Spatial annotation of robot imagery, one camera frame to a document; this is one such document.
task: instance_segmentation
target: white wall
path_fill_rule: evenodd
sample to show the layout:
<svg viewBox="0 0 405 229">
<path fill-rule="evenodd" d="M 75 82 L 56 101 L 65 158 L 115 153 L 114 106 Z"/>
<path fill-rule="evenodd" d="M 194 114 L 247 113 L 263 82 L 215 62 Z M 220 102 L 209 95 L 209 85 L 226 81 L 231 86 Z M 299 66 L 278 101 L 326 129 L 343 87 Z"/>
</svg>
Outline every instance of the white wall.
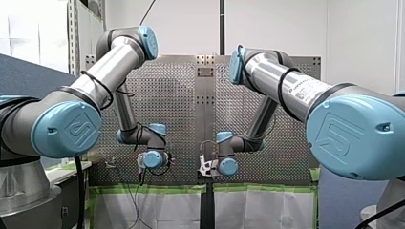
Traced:
<svg viewBox="0 0 405 229">
<path fill-rule="evenodd" d="M 395 92 L 401 0 L 328 0 L 328 83 Z"/>
<path fill-rule="evenodd" d="M 138 26 L 149 0 L 106 0 L 107 30 Z M 160 54 L 219 51 L 218 0 L 158 0 L 143 25 L 157 35 Z"/>
<path fill-rule="evenodd" d="M 107 29 L 137 26 L 150 2 L 106 0 Z M 327 0 L 225 2 L 226 54 L 243 44 L 325 60 Z M 218 0 L 158 0 L 144 25 L 157 34 L 160 54 L 219 52 Z"/>
</svg>

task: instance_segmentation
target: metal frame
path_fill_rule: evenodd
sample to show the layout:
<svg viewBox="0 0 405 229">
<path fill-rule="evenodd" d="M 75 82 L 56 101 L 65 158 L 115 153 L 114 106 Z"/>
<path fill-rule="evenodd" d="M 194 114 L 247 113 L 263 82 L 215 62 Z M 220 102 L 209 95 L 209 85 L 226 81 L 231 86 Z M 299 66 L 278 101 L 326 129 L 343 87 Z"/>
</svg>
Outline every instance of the metal frame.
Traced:
<svg viewBox="0 0 405 229">
<path fill-rule="evenodd" d="M 92 56 L 89 55 L 87 57 L 89 60 L 88 67 L 90 67 L 92 65 Z M 294 60 L 297 63 L 297 67 L 301 68 L 304 73 L 316 74 L 317 77 L 320 77 L 319 57 L 295 57 Z M 233 85 L 228 85 L 229 89 L 226 88 L 223 92 L 217 92 L 217 90 L 224 89 L 219 88 L 218 84 L 228 82 L 228 63 L 229 56 L 161 56 L 156 61 L 145 63 L 142 68 L 132 71 L 128 75 L 127 85 L 129 91 L 136 93 L 136 96 L 131 99 L 137 118 L 143 124 L 166 122 L 168 130 L 167 142 L 169 142 L 168 151 L 174 154 L 178 162 L 167 175 L 154 177 L 153 180 L 148 175 L 146 177 L 147 181 L 152 180 L 153 184 L 160 185 L 204 183 L 208 185 L 208 189 L 211 187 L 210 185 L 213 180 L 206 177 L 198 177 L 197 170 L 200 166 L 199 155 L 204 154 L 206 160 L 209 160 L 213 158 L 213 152 L 216 152 L 217 149 L 212 144 L 206 143 L 202 147 L 202 152 L 200 152 L 201 143 L 205 140 L 215 140 L 216 133 L 224 131 L 219 129 L 224 126 L 219 123 L 223 119 L 222 114 L 219 113 L 222 110 L 228 109 L 229 114 L 241 114 L 243 116 L 242 122 L 238 120 L 239 124 L 234 126 L 236 129 L 231 129 L 230 131 L 239 132 L 235 134 L 242 134 L 246 131 L 246 126 L 256 110 L 254 106 L 256 103 L 259 103 L 261 97 L 244 87 Z M 232 106 L 223 107 L 224 104 L 221 103 L 221 99 L 224 99 L 222 94 L 249 96 L 252 104 L 241 105 L 231 103 Z M 307 144 L 303 124 L 292 121 L 281 109 L 277 113 L 279 117 L 278 121 L 284 124 L 287 123 L 290 128 L 294 128 L 293 130 L 300 130 L 296 133 L 296 135 L 300 135 L 300 140 L 293 143 L 298 144 L 294 149 L 302 152 L 301 149 Z M 121 182 L 117 176 L 117 171 L 107 169 L 105 162 L 109 161 L 116 161 L 117 165 L 122 167 L 123 174 L 127 176 L 125 181 L 137 183 L 139 180 L 136 163 L 137 157 L 132 152 L 133 147 L 117 143 L 115 135 L 118 125 L 114 111 L 108 110 L 102 115 L 104 120 L 104 135 L 102 135 L 98 145 L 101 159 L 92 169 L 92 184 L 111 185 Z M 290 131 L 286 133 L 286 131 L 280 130 L 280 127 L 278 131 L 282 131 L 284 136 L 290 135 Z M 274 142 L 273 138 L 277 138 L 277 135 L 270 135 L 267 141 L 272 143 Z M 280 141 L 280 139 L 277 142 L 277 144 L 284 145 L 284 142 Z M 144 147 L 139 146 L 137 153 L 144 150 Z M 285 155 L 276 155 L 276 159 L 281 159 L 281 157 L 295 159 L 295 163 L 298 163 L 296 161 L 297 158 L 305 161 L 305 163 L 297 164 L 298 168 L 295 174 L 291 171 L 289 171 L 289 174 L 286 169 L 277 170 L 274 172 L 276 176 L 274 178 L 272 177 L 272 173 L 268 172 L 268 168 L 273 168 L 269 166 L 258 167 L 263 165 L 263 158 L 273 156 L 271 152 L 267 151 L 253 155 L 244 153 L 237 155 L 239 163 L 243 168 L 242 172 L 240 171 L 241 173 L 232 178 L 219 177 L 215 181 L 310 185 L 309 168 L 317 167 L 318 162 L 311 156 L 309 149 L 308 153 L 304 155 L 302 153 L 300 155 L 291 149 L 287 149 L 285 153 Z"/>
<path fill-rule="evenodd" d="M 68 2 L 69 73 L 80 76 L 80 47 L 77 0 Z"/>
</svg>

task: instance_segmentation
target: silver arm segment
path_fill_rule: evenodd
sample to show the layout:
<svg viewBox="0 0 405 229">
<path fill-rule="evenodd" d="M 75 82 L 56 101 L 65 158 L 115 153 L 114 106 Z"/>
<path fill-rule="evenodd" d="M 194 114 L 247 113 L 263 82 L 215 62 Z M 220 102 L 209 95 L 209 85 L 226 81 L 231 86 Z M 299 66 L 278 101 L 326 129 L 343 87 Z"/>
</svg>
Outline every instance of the silver arm segment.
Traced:
<svg viewBox="0 0 405 229">
<path fill-rule="evenodd" d="M 263 140 L 270 120 L 274 116 L 278 104 L 269 97 L 263 97 L 259 107 L 245 133 L 246 139 Z"/>
</svg>

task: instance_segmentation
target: robotic arm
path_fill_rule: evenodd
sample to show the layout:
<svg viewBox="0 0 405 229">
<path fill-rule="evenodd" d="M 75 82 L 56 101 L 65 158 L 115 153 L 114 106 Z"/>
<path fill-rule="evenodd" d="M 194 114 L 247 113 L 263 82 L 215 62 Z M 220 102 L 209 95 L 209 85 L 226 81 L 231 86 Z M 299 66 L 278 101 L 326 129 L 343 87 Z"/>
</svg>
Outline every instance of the robotic arm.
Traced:
<svg viewBox="0 0 405 229">
<path fill-rule="evenodd" d="M 119 142 L 148 145 L 151 151 L 143 154 L 145 167 L 166 164 L 165 126 L 150 124 L 142 127 L 143 135 L 137 136 L 140 131 L 129 97 L 119 93 L 126 92 L 126 75 L 157 55 L 156 37 L 148 27 L 106 32 L 97 43 L 98 61 L 89 71 L 83 71 L 71 86 L 21 107 L 6 120 L 3 148 L 13 154 L 4 153 L 2 158 L 15 155 L 63 158 L 88 152 L 98 140 L 100 110 L 109 99 L 110 104 L 115 100 Z"/>
<path fill-rule="evenodd" d="M 337 175 L 366 180 L 405 175 L 404 99 L 349 83 L 330 86 L 289 63 L 281 52 L 239 47 L 231 57 L 230 81 L 266 95 L 304 122 L 312 153 Z"/>
<path fill-rule="evenodd" d="M 97 43 L 98 61 L 71 86 L 42 100 L 0 96 L 0 227 L 5 223 L 7 228 L 61 228 L 60 188 L 50 186 L 39 158 L 87 153 L 98 141 L 101 111 L 113 103 L 119 142 L 148 146 L 149 151 L 139 156 L 139 165 L 152 169 L 169 164 L 165 126 L 155 123 L 139 128 L 123 93 L 127 74 L 157 55 L 157 40 L 150 28 L 109 31 Z"/>
</svg>

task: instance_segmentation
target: green tape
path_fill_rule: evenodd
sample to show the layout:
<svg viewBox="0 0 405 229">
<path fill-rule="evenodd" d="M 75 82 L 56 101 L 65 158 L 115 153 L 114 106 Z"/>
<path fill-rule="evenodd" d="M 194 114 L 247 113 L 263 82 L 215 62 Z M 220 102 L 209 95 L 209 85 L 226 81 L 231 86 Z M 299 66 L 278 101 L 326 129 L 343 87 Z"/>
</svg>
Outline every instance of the green tape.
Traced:
<svg viewBox="0 0 405 229">
<path fill-rule="evenodd" d="M 243 192 L 247 191 L 247 185 L 241 184 L 214 184 L 214 192 Z"/>
<path fill-rule="evenodd" d="M 319 181 L 319 177 L 321 175 L 321 168 L 311 168 L 310 171 L 310 178 L 313 182 Z"/>
<path fill-rule="evenodd" d="M 288 193 L 314 193 L 316 186 L 286 186 L 271 184 L 214 184 L 214 192 L 242 192 L 247 190 L 288 192 Z"/>
<path fill-rule="evenodd" d="M 95 228 L 95 212 L 96 212 L 96 199 L 97 199 L 97 197 L 98 197 L 98 192 L 96 192 L 96 189 L 92 189 L 92 187 L 90 187 L 90 189 L 89 189 L 89 200 L 88 200 L 90 229 Z"/>
<path fill-rule="evenodd" d="M 313 197 L 313 229 L 318 228 L 318 221 L 319 221 L 319 212 L 318 212 L 318 187 L 314 189 L 314 197 Z"/>
<path fill-rule="evenodd" d="M 156 185 L 142 185 L 137 184 L 118 184 L 115 186 L 99 186 L 90 187 L 94 192 L 100 194 L 128 194 L 129 189 L 131 193 L 135 193 L 138 189 L 138 193 L 142 194 L 193 194 L 204 193 L 205 185 L 184 185 L 184 186 L 156 186 Z"/>
</svg>

